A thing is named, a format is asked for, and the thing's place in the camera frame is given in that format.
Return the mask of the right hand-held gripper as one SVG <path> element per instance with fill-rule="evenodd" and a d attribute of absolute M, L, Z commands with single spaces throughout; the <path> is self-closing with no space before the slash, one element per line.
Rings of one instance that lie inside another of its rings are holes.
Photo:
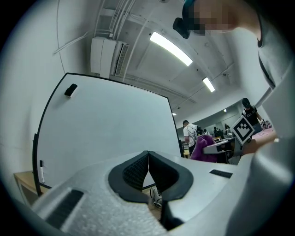
<path fill-rule="evenodd" d="M 244 144 L 252 140 L 253 133 L 253 126 L 242 115 L 225 131 L 225 140 L 204 147 L 202 151 L 204 154 L 231 152 L 232 157 L 241 156 Z"/>

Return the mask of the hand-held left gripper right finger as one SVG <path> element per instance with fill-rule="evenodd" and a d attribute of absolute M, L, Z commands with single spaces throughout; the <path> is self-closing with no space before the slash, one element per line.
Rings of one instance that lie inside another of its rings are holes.
<path fill-rule="evenodd" d="M 236 165 L 148 153 L 149 173 L 162 196 L 160 223 L 172 230 L 200 213 L 238 170 Z"/>

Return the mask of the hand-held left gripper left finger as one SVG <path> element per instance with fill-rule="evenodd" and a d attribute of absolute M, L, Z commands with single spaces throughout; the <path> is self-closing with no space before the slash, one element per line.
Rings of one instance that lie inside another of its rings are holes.
<path fill-rule="evenodd" d="M 54 186 L 33 211 L 66 236 L 166 236 L 142 192 L 148 152 L 89 165 Z"/>

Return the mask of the purple cloth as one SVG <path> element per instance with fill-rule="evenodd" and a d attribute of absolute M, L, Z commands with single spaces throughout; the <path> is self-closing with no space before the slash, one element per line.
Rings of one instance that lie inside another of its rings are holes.
<path fill-rule="evenodd" d="M 190 159 L 204 162 L 217 162 L 216 154 L 204 154 L 203 148 L 215 144 L 211 135 L 200 135 L 197 136 L 195 148 L 190 156 Z"/>

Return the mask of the whiteboard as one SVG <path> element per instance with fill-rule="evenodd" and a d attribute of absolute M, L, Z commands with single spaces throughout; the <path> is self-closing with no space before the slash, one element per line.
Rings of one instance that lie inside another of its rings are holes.
<path fill-rule="evenodd" d="M 64 93 L 73 83 L 78 88 L 68 98 Z M 181 155 L 167 97 L 114 80 L 66 73 L 49 97 L 34 136 L 35 187 L 37 192 L 49 189 L 88 165 L 145 150 Z"/>

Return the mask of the person's right forearm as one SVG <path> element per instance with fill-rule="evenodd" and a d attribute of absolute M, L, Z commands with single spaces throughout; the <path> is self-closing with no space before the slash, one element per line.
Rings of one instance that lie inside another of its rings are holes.
<path fill-rule="evenodd" d="M 249 143 L 246 142 L 242 149 L 242 155 L 255 153 L 263 145 L 274 142 L 276 138 L 276 134 L 270 134 L 258 139 L 252 139 Z"/>

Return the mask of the black whiteboard eraser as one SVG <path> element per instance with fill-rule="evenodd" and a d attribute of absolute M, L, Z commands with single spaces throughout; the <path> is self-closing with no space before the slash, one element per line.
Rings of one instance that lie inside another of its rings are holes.
<path fill-rule="evenodd" d="M 66 89 L 64 95 L 68 98 L 71 98 L 76 92 L 77 88 L 78 86 L 73 83 L 69 88 Z"/>

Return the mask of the white sneaker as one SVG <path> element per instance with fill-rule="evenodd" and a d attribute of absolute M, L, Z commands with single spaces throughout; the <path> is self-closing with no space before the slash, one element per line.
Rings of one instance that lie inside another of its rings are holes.
<path fill-rule="evenodd" d="M 150 196 L 152 198 L 152 202 L 153 204 L 158 207 L 161 208 L 162 207 L 162 195 L 161 193 L 158 191 L 156 186 L 152 186 L 150 188 Z"/>

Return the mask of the long ceiling light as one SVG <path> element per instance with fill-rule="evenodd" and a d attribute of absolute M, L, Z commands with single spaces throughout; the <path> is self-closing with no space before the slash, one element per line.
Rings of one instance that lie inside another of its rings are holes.
<path fill-rule="evenodd" d="M 186 53 L 184 53 L 179 47 L 177 47 L 174 43 L 172 43 L 170 40 L 166 39 L 159 33 L 153 32 L 150 36 L 150 41 L 156 43 L 158 46 L 173 54 L 186 66 L 190 66 L 193 63 L 192 59 Z"/>
<path fill-rule="evenodd" d="M 210 90 L 210 92 L 214 92 L 215 91 L 215 88 L 214 88 L 212 82 L 209 80 L 208 77 L 205 77 L 202 81 L 207 86 L 207 88 Z"/>

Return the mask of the wooden table white legs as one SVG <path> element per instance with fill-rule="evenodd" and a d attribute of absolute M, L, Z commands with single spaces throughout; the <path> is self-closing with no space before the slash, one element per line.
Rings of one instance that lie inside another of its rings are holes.
<path fill-rule="evenodd" d="M 13 175 L 25 205 L 31 207 L 39 198 L 35 187 L 33 171 L 18 172 Z"/>

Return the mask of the person's grey shirt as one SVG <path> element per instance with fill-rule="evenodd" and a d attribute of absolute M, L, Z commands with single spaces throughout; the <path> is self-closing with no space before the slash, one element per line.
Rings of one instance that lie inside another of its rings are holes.
<path fill-rule="evenodd" d="M 258 40 L 246 29 L 232 33 L 240 84 L 249 94 L 275 89 L 286 78 L 295 79 L 295 54 L 285 37 L 263 23 Z"/>

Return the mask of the white air conditioner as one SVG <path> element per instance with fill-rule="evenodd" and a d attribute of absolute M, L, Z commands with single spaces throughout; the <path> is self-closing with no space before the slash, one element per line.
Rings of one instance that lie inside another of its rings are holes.
<path fill-rule="evenodd" d="M 102 78 L 119 76 L 129 44 L 104 37 L 95 37 L 91 41 L 90 70 Z"/>

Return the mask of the white pipe bundle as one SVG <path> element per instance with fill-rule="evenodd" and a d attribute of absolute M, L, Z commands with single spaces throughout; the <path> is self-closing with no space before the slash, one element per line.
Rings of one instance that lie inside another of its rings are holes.
<path fill-rule="evenodd" d="M 118 40 L 123 25 L 136 0 L 119 0 L 109 26 L 108 38 Z"/>

